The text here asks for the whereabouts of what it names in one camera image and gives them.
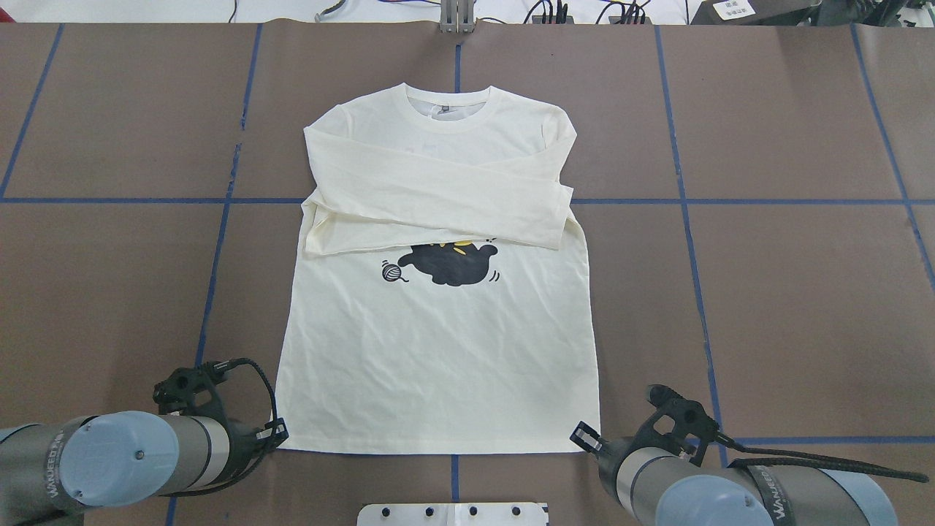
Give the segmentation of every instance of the white floor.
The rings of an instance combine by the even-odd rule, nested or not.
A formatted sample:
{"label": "white floor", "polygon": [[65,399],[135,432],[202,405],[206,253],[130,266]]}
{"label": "white floor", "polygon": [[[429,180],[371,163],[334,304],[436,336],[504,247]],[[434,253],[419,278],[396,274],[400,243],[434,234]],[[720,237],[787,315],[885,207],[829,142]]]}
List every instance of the white floor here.
{"label": "white floor", "polygon": [[[266,22],[288,18],[314,21],[315,14],[338,0],[238,0],[233,22]],[[227,22],[234,0],[0,0],[17,22]],[[522,22],[535,0],[477,0],[475,16],[496,17],[506,22]],[[688,0],[694,16],[700,0]],[[594,23],[606,6],[601,0],[570,0],[568,14],[576,23]],[[646,12],[653,23],[684,24],[684,0],[652,0]],[[616,7],[608,14],[617,14]],[[412,1],[385,3],[378,0],[347,0],[325,22],[405,22],[437,21],[439,8]],[[903,19],[931,27],[923,9],[903,9]]]}

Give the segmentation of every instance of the metal bracket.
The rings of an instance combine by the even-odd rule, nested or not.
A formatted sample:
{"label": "metal bracket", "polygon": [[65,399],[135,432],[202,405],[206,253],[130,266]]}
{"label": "metal bracket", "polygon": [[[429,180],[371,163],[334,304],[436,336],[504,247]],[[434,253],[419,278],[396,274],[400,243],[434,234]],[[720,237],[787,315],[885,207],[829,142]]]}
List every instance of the metal bracket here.
{"label": "metal bracket", "polygon": [[440,0],[442,33],[474,31],[474,0]]}

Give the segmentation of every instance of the sticker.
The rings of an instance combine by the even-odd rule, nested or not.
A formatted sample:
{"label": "sticker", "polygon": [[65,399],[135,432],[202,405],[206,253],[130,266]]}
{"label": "sticker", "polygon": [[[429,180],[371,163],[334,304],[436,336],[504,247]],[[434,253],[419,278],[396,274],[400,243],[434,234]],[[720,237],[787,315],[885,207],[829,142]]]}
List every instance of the sticker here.
{"label": "sticker", "polygon": [[740,19],[756,14],[756,11],[750,7],[750,2],[747,0],[727,0],[726,2],[719,2],[714,4],[714,10],[717,11],[717,15],[721,17],[721,20]]}

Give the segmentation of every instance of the white long-sleeve shirt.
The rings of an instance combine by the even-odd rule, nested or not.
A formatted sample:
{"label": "white long-sleeve shirt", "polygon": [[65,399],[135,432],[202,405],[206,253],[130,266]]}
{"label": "white long-sleeve shirt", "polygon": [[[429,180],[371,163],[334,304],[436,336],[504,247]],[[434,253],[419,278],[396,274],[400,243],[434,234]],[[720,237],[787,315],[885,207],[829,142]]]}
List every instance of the white long-sleeve shirt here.
{"label": "white long-sleeve shirt", "polygon": [[405,84],[305,129],[277,380],[294,449],[574,451],[599,421],[587,249],[560,108]]}

